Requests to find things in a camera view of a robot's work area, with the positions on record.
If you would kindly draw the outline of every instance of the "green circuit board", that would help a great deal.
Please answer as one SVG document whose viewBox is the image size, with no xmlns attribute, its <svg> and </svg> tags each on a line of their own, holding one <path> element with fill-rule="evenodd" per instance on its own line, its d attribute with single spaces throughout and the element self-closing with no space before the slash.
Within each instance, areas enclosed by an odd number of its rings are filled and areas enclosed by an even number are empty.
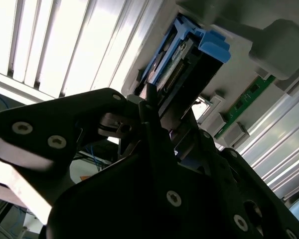
<svg viewBox="0 0 299 239">
<path fill-rule="evenodd" d="M 226 124 L 215 135 L 215 138 L 218 139 L 274 80 L 274 76 L 270 76 L 266 80 L 261 77 L 257 77 L 229 109 L 229 111 L 223 115 Z"/>
</svg>

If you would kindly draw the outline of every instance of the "black mechanical arm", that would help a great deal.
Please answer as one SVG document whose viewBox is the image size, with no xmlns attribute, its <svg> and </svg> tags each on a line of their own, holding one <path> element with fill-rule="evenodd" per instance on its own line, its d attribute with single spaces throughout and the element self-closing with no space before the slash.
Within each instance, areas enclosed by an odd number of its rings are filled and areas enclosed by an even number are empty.
<svg viewBox="0 0 299 239">
<path fill-rule="evenodd" d="M 158 114 L 157 93 L 101 89 L 0 113 L 0 198 L 28 207 L 42 238 L 299 239 L 299 221 L 191 110 Z M 121 139 L 119 160 L 74 185 L 86 145 Z"/>
</svg>

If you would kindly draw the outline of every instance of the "screw head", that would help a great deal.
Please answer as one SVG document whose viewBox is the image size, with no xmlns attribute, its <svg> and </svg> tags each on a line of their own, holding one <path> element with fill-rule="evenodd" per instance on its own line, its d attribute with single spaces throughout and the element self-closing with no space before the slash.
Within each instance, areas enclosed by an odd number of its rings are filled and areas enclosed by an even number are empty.
<svg viewBox="0 0 299 239">
<path fill-rule="evenodd" d="M 245 219 L 241 215 L 236 214 L 234 216 L 234 221 L 242 231 L 244 232 L 248 231 L 248 224 L 246 223 Z"/>
<path fill-rule="evenodd" d="M 13 132 L 17 134 L 28 134 L 33 131 L 33 127 L 27 122 L 16 122 L 12 125 Z"/>
<path fill-rule="evenodd" d="M 286 233 L 288 234 L 290 239 L 297 239 L 296 235 L 289 229 L 286 230 Z"/>
<path fill-rule="evenodd" d="M 121 100 L 121 97 L 120 97 L 120 96 L 118 96 L 118 95 L 115 95 L 115 94 L 113 94 L 113 98 L 114 98 L 115 100 L 118 100 L 118 101 L 120 101 L 120 100 Z"/>
<path fill-rule="evenodd" d="M 233 155 L 235 158 L 237 158 L 237 157 L 238 157 L 237 153 L 236 153 L 236 152 L 234 152 L 234 151 L 230 151 L 230 154 L 231 154 L 231 155 Z"/>
<path fill-rule="evenodd" d="M 204 136 L 205 136 L 206 138 L 210 138 L 210 136 L 209 136 L 209 134 L 208 134 L 207 132 L 204 132 Z"/>
<path fill-rule="evenodd" d="M 66 140 L 62 136 L 53 135 L 48 138 L 48 145 L 51 148 L 62 149 L 66 146 Z"/>
<path fill-rule="evenodd" d="M 181 205 L 181 198 L 177 192 L 170 190 L 167 192 L 166 197 L 169 203 L 174 207 L 179 207 Z"/>
</svg>

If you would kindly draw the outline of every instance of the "blue plastic latch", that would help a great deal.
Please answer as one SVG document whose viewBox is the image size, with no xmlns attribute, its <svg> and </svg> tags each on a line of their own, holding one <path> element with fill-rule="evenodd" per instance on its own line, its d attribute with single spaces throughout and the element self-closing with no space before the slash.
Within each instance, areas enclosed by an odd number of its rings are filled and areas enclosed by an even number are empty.
<svg viewBox="0 0 299 239">
<path fill-rule="evenodd" d="M 205 32 L 198 49 L 223 63 L 226 63 L 231 57 L 228 51 L 229 44 L 225 42 L 225 37 L 215 31 Z"/>
</svg>

